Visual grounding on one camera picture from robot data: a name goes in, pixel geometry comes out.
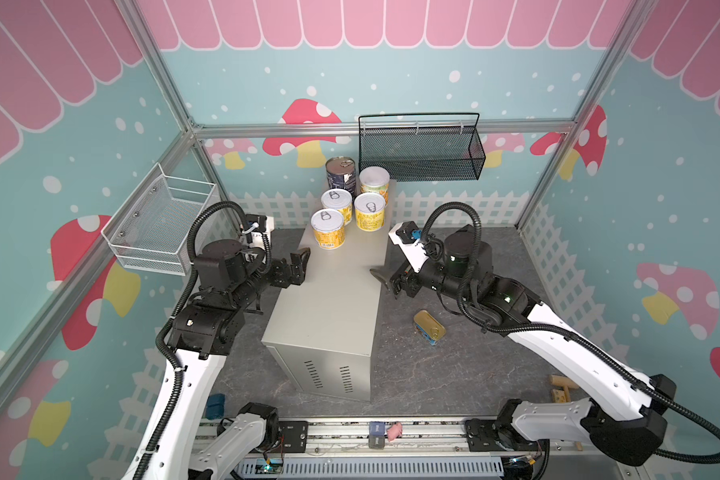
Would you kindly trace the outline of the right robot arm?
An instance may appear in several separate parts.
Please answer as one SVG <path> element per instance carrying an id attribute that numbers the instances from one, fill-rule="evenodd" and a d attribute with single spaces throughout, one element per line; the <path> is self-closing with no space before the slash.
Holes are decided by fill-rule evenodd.
<path id="1" fill-rule="evenodd" d="M 405 260 L 396 269 L 372 270 L 393 295 L 415 297 L 423 288 L 454 300 L 454 314 L 484 333 L 505 337 L 569 377 L 586 398 L 567 403 L 505 402 L 493 423 L 496 441 L 547 447 L 554 440 L 588 443 L 609 458 L 641 466 L 653 456 L 720 464 L 720 451 L 689 454 L 663 447 L 672 411 L 720 442 L 720 428 L 675 402 L 675 383 L 629 368 L 580 335 L 522 283 L 494 274 L 492 250 L 482 239 L 479 215 L 463 202 L 437 207 L 423 226 L 401 222 L 388 233 Z"/>

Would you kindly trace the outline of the dark blue tall can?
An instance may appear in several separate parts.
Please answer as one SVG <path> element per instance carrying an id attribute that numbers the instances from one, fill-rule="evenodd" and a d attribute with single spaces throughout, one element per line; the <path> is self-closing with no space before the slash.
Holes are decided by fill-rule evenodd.
<path id="1" fill-rule="evenodd" d="M 348 191 L 357 195 L 357 177 L 355 161 L 346 156 L 333 157 L 325 163 L 327 185 L 329 189 Z"/>

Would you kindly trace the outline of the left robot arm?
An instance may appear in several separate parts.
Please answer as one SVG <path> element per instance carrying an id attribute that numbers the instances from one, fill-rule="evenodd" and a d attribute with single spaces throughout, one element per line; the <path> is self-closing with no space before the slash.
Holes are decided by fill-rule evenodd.
<path id="1" fill-rule="evenodd" d="M 186 244 L 190 278 L 155 345 L 166 360 L 152 415 L 126 469 L 127 479 L 224 479 L 250 453 L 266 463 L 284 456 L 276 408 L 246 404 L 198 454 L 192 452 L 210 390 L 247 315 L 261 311 L 262 293 L 306 279 L 307 248 L 276 259 L 262 216 L 220 201 L 193 221 Z"/>

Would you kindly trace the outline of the yellow can white lid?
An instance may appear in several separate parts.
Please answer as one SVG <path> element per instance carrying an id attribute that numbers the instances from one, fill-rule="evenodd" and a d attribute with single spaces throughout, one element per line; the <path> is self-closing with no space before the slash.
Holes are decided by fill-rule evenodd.
<path id="1" fill-rule="evenodd" d="M 359 180 L 362 193 L 376 193 L 388 201 L 391 177 L 387 170 L 378 166 L 369 166 L 360 172 Z"/>

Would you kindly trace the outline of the gold sardine tin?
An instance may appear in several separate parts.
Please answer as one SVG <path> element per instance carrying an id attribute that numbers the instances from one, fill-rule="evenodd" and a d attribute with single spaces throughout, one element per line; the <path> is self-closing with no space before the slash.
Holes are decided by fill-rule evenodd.
<path id="1" fill-rule="evenodd" d="M 426 310 L 417 312 L 413 317 L 413 323 L 430 345 L 436 345 L 446 335 L 445 326 Z"/>

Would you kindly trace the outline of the yellow can pull-tab lid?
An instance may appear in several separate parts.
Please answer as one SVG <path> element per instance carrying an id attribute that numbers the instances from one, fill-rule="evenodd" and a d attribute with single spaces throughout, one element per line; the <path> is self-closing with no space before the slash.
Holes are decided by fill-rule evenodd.
<path id="1" fill-rule="evenodd" d="M 366 192 L 355 198 L 357 226 L 365 232 L 380 230 L 385 223 L 386 200 L 381 194 Z"/>
<path id="2" fill-rule="evenodd" d="M 329 189 L 321 195 L 321 204 L 325 209 L 339 211 L 344 217 L 345 225 L 352 221 L 353 197 L 349 191 L 341 188 Z"/>
<path id="3" fill-rule="evenodd" d="M 312 215 L 310 224 L 321 249 L 334 250 L 344 244 L 344 215 L 338 210 L 320 209 Z"/>

